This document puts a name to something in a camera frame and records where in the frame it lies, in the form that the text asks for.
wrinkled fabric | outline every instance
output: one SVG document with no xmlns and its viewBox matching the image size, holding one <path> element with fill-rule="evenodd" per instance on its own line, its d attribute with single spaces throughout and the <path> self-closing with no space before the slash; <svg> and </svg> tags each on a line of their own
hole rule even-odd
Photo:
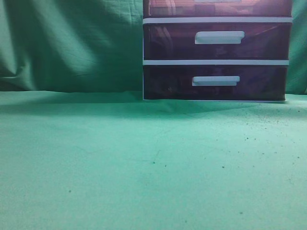
<svg viewBox="0 0 307 230">
<path fill-rule="evenodd" d="M 1 230 L 306 230 L 307 95 L 0 92 Z"/>
<path fill-rule="evenodd" d="M 288 93 L 307 92 L 307 2 L 295 0 Z M 0 0 L 0 90 L 142 90 L 142 0 Z"/>
</svg>

drawer handle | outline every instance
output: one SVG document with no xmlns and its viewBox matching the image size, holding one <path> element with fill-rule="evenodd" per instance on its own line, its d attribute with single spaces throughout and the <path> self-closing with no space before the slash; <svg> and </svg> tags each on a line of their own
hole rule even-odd
<svg viewBox="0 0 307 230">
<path fill-rule="evenodd" d="M 236 86 L 239 76 L 194 77 L 192 86 Z"/>
<path fill-rule="evenodd" d="M 195 35 L 195 44 L 241 44 L 244 31 L 201 31 Z"/>
<path fill-rule="evenodd" d="M 242 2 L 242 0 L 194 0 L 195 2 Z"/>
</svg>

green backdrop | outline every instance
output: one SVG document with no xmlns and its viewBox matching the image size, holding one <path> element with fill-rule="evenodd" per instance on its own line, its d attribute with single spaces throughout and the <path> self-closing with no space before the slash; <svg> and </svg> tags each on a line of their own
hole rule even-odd
<svg viewBox="0 0 307 230">
<path fill-rule="evenodd" d="M 306 93 L 307 1 L 294 0 L 287 93 Z M 0 90 L 142 90 L 142 0 L 0 0 Z"/>
</svg>

purple drawer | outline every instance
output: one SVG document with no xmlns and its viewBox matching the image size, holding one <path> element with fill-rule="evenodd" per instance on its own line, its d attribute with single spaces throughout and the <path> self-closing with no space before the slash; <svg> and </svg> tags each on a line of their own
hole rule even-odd
<svg viewBox="0 0 307 230">
<path fill-rule="evenodd" d="M 144 0 L 148 17 L 291 16 L 292 0 Z"/>
<path fill-rule="evenodd" d="M 291 23 L 145 24 L 144 60 L 287 60 Z"/>
<path fill-rule="evenodd" d="M 144 66 L 144 99 L 284 101 L 286 66 Z"/>
</svg>

white trim strip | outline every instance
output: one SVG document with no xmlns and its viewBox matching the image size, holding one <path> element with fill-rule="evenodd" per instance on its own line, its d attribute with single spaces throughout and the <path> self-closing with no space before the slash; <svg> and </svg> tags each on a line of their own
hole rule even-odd
<svg viewBox="0 0 307 230">
<path fill-rule="evenodd" d="M 292 23 L 292 17 L 190 17 L 190 18 L 145 18 L 149 23 Z"/>
<path fill-rule="evenodd" d="M 145 66 L 178 66 L 178 65 L 259 65 L 288 66 L 288 60 L 144 60 Z"/>
<path fill-rule="evenodd" d="M 162 101 L 162 100 L 184 100 L 184 99 L 145 99 L 145 97 L 143 97 L 143 101 Z M 288 101 L 284 100 L 284 101 L 245 101 L 245 100 L 184 100 L 184 101 L 190 101 L 190 102 L 240 102 L 240 103 L 273 103 L 273 104 L 286 104 Z"/>
</svg>

